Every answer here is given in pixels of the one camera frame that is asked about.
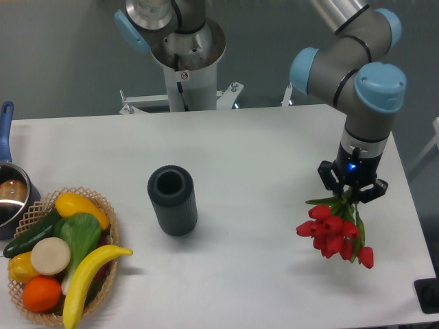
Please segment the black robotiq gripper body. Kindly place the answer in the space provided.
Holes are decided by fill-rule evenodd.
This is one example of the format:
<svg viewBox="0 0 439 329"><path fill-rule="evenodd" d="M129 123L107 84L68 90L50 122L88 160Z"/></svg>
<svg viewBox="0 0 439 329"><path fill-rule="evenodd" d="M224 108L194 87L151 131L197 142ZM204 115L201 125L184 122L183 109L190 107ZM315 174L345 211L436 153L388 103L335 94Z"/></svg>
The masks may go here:
<svg viewBox="0 0 439 329"><path fill-rule="evenodd" d="M361 152L355 154L339 146L334 162L334 174L337 178L337 191L345 186L363 188L372 185L377 179L377 168L381 155L373 158L362 158Z"/></svg>

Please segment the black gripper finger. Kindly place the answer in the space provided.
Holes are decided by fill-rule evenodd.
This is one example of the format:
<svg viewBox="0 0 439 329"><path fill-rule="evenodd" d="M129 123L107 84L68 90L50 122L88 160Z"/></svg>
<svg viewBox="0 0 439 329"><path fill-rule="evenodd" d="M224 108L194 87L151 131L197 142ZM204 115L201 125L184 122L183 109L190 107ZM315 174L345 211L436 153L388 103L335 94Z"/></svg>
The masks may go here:
<svg viewBox="0 0 439 329"><path fill-rule="evenodd" d="M341 197L344 192L344 181L340 175L337 175L334 168L333 162L323 160L318 167L318 174L325 189Z"/></svg>
<svg viewBox="0 0 439 329"><path fill-rule="evenodd" d="M385 195L388 183L382 179L376 179L372 186L367 189L359 189L355 192L355 203L366 204Z"/></svg>

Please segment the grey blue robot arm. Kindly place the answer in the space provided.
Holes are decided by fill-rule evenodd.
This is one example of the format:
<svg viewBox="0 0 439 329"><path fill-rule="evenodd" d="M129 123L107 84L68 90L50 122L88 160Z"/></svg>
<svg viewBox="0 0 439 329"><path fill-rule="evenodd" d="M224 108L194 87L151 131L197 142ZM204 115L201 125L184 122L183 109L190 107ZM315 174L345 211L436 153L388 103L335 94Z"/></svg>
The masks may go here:
<svg viewBox="0 0 439 329"><path fill-rule="evenodd" d="M337 40L330 49L306 48L294 58L289 80L346 115L337 158L318 173L325 188L348 201L367 203L385 194L376 170L397 112L403 105L404 73L381 62L401 37L391 11L367 1L314 1ZM114 15L132 48L152 54L163 68L173 112L217 110L217 63L226 39L206 15L204 1L127 1Z"/></svg>

